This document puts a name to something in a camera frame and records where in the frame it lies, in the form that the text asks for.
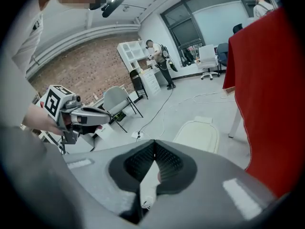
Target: gray chair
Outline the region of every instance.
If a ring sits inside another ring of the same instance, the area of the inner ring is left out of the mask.
[[[143,115],[140,113],[140,111],[137,109],[137,107],[134,105],[133,101],[129,98],[128,93],[123,90],[122,88],[118,86],[113,86],[109,88],[105,94],[104,94],[104,104],[103,108],[108,113],[111,114],[113,120],[122,128],[126,133],[127,131],[117,122],[117,120],[114,118],[120,111],[122,111],[127,106],[131,106],[132,110],[135,114],[136,111],[133,107],[139,112],[140,116],[143,118]]]
[[[229,44],[227,44],[227,43],[219,44],[216,49],[216,53],[218,55],[218,62],[220,65],[220,70],[222,70],[221,65],[227,66],[228,51],[229,51]]]

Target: ceiling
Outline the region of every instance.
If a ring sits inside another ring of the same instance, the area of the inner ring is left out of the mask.
[[[152,12],[163,12],[180,0],[125,0],[108,18],[102,17],[100,9],[90,11],[73,9],[61,5],[57,0],[51,0],[43,11],[44,30],[35,56],[47,51],[51,46],[73,35],[84,34],[95,28],[108,26],[130,26],[139,24]]]

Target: floor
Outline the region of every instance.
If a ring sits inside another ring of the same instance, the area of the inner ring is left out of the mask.
[[[229,159],[241,168],[246,168],[250,161],[250,147],[243,124],[240,123],[233,139],[228,137],[237,106],[234,101],[234,96],[227,97],[224,91],[222,91],[223,82],[224,74],[219,78],[215,77],[212,81],[208,78],[201,80],[199,76],[176,80],[175,84],[177,88],[174,89],[172,96],[156,118],[144,128],[146,134],[144,139],[153,138],[173,141],[182,125],[187,121],[194,120],[196,116],[211,117],[213,118],[213,125],[218,128],[220,133],[218,154]],[[196,97],[195,100],[197,102],[205,103],[197,104],[192,99],[192,97],[198,94],[214,92],[219,93]],[[116,123],[113,123],[111,127],[115,132],[106,140],[101,140],[99,137],[95,139],[95,151],[135,142],[136,139],[132,138],[131,134],[136,130],[140,130],[142,126],[147,124],[156,115],[170,94],[171,91],[168,91],[164,86],[157,96],[150,98],[149,100],[146,98],[140,100],[136,106],[144,118],[141,118],[139,114],[135,115],[131,108],[127,109],[126,114],[128,116],[125,117],[120,124],[128,133],[123,132]],[[163,113],[165,111],[165,131],[163,133]],[[145,196],[143,194],[141,195],[142,201],[149,199],[154,200],[152,187],[159,183],[157,180],[157,173],[158,167],[154,163],[141,184],[141,190],[145,191]]]

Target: white seat cushion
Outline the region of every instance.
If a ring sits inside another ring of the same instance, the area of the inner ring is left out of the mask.
[[[205,68],[214,68],[217,67],[216,61],[204,61],[197,64],[198,69],[205,69]]]
[[[121,102],[118,105],[116,105],[111,110],[109,110],[109,113],[112,114],[112,115],[115,115],[118,112],[120,112],[123,108],[125,108],[128,104],[129,104],[129,101],[126,99],[123,102]]]
[[[211,118],[197,116],[181,127],[173,142],[217,154],[219,133]]]

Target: power cord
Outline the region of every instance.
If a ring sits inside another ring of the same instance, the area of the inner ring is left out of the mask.
[[[151,137],[150,135],[148,135],[147,133],[145,133],[144,131],[139,131],[139,132],[142,132],[144,135],[147,135],[150,139],[152,139],[152,137]]]
[[[66,152],[66,147],[65,147],[65,144],[62,144],[61,145],[61,154],[62,155],[65,155],[67,152]]]
[[[213,93],[210,93],[210,94],[198,94],[198,95],[196,95],[196,96],[194,96],[194,97],[190,97],[190,98],[184,99],[183,101],[181,101],[181,102],[179,102],[179,103],[177,103],[177,104],[174,104],[174,105],[172,105],[171,107],[169,107],[169,108],[168,108],[167,110],[165,110],[164,113],[163,113],[163,117],[162,117],[163,131],[162,131],[161,135],[158,137],[158,139],[159,139],[159,138],[164,134],[164,132],[165,132],[165,127],[164,127],[164,115],[165,115],[166,111],[170,110],[171,108],[173,108],[173,107],[175,107],[175,106],[178,106],[178,105],[182,104],[183,102],[185,102],[185,101],[187,101],[187,100],[189,100],[189,99],[192,99],[192,100],[194,101],[194,103],[196,103],[196,104],[213,104],[213,103],[228,103],[228,102],[235,102],[235,100],[233,100],[233,101],[232,101],[232,100],[230,100],[230,101],[223,101],[223,102],[219,102],[219,101],[216,101],[216,102],[196,102],[196,101],[195,101],[195,98],[196,98],[196,97],[199,97],[199,96],[208,96],[208,95],[213,95],[213,94],[219,94],[219,93],[222,93],[222,92],[223,92],[223,90],[218,91],[218,92],[213,92]],[[228,96],[226,96],[226,97],[221,97],[221,99],[226,99],[226,98],[231,97],[231,96],[234,96],[234,94],[228,95]]]
[[[139,132],[138,132],[138,137],[137,137],[137,140],[136,140],[136,142],[138,141],[138,139],[141,137],[140,136],[140,133],[141,133],[141,131],[143,130],[143,128],[145,128],[146,126],[148,126],[154,119],[155,119],[155,117],[158,115],[158,113],[162,110],[162,108],[163,108],[163,106],[166,104],[166,102],[170,99],[170,97],[172,96],[172,94],[173,94],[173,89],[172,89],[172,92],[171,92],[171,94],[169,95],[169,97],[166,99],[166,101],[163,103],[163,105],[162,105],[162,107],[159,109],[159,111],[156,113],[156,115],[151,119],[151,121],[150,122],[148,122],[145,126],[143,126],[140,130],[139,130]]]

